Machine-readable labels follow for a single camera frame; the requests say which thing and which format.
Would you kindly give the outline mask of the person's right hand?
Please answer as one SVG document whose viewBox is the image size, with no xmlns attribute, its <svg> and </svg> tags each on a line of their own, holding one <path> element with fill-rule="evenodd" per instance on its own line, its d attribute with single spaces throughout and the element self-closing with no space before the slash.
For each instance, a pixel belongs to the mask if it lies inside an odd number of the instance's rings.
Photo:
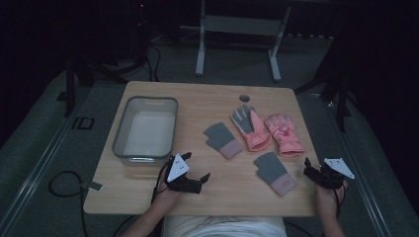
<svg viewBox="0 0 419 237">
<path fill-rule="evenodd" d="M 344 182 L 342 187 L 337 190 L 315 187 L 315 206 L 317 214 L 322 220 L 337 218 L 340 206 L 345 199 L 347 187 L 347 182 Z"/>
</svg>

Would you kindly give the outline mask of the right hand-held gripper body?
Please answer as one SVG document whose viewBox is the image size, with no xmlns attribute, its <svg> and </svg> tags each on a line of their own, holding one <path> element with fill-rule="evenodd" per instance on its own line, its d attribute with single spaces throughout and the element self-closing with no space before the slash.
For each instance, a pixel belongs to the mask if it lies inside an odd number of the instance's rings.
<svg viewBox="0 0 419 237">
<path fill-rule="evenodd" d="M 354 180 L 355 175 L 342 158 L 325 158 L 314 182 L 324 189 L 336 190 L 346 178 Z"/>
</svg>

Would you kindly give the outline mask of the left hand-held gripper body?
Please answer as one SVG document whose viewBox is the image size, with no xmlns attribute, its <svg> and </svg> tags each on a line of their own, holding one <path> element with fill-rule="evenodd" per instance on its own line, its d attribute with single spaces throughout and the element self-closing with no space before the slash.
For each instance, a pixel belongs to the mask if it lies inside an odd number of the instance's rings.
<svg viewBox="0 0 419 237">
<path fill-rule="evenodd" d="M 190 170 L 186 161 L 182 159 L 180 154 L 171 159 L 169 171 L 166 174 L 166 185 L 171 191 L 199 194 L 202 190 L 202 184 L 198 180 L 191 180 L 186 177 Z"/>
</svg>

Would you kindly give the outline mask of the person's left hand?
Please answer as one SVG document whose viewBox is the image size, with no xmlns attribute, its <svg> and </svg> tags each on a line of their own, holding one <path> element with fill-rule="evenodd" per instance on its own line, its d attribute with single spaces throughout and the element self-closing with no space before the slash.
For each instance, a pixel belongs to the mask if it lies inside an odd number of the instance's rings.
<svg viewBox="0 0 419 237">
<path fill-rule="evenodd" d="M 180 196 L 180 192 L 171 191 L 169 188 L 161 188 L 158 190 L 153 204 L 161 213 L 167 214 L 176 205 Z"/>
</svg>

